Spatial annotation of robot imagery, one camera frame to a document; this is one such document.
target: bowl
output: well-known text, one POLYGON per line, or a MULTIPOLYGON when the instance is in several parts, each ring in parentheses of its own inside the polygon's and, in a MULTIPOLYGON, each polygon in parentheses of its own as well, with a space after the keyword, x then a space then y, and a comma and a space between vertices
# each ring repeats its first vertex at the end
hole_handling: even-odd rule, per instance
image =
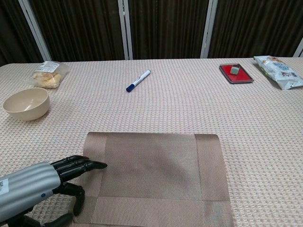
POLYGON ((49 95, 43 88, 31 88, 13 94, 3 109, 13 118, 32 121, 42 117, 49 108, 49 95))

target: table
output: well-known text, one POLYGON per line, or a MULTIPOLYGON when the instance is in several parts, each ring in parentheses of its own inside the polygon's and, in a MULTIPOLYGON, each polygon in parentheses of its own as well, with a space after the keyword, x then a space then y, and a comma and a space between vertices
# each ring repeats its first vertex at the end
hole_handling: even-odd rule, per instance
MULTIPOLYGON (((281 58, 303 75, 303 58, 281 58)), ((303 87, 281 90, 251 59, 68 62, 49 89, 48 113, 21 122, 0 111, 0 175, 31 164, 81 155, 89 131, 213 133, 220 138, 235 226, 303 225, 303 87), (221 63, 240 63, 255 80, 232 85, 221 63), (131 93, 126 87, 152 73, 131 93)), ((30 88, 38 64, 0 68, 1 102, 30 88)), ((66 212, 55 195, 29 216, 66 212)))

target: white snack package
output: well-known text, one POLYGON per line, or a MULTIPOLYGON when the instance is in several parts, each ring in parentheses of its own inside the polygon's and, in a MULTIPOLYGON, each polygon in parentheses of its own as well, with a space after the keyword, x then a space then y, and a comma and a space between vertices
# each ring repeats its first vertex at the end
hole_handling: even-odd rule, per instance
POLYGON ((303 86, 303 79, 299 73, 292 70, 278 58, 272 56, 256 56, 254 59, 265 74, 277 82, 283 90, 303 86))
POLYGON ((36 87, 56 88, 64 79, 70 67, 57 61, 43 62, 27 80, 28 84, 36 87))

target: silver robotic arm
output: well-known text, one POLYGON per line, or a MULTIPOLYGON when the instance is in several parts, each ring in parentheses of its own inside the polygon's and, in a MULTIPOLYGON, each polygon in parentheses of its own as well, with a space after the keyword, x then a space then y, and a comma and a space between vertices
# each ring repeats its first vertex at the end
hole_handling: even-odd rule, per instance
MULTIPOLYGON (((0 177, 0 226, 8 224, 9 227, 41 227, 38 221, 25 214, 32 211, 36 204, 58 193, 76 197, 73 214, 79 215, 85 192, 81 186, 67 181, 84 172, 106 167, 107 164, 91 161, 88 157, 71 156, 51 164, 38 163, 0 177)), ((64 226, 72 219, 73 214, 65 214, 44 226, 64 226)))

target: beige placemat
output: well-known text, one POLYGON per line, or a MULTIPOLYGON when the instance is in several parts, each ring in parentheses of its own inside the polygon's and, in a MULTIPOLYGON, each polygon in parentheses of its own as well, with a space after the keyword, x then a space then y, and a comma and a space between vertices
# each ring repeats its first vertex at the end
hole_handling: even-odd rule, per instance
POLYGON ((216 135, 91 132, 84 155, 108 167, 80 177, 71 226, 233 226, 216 135))

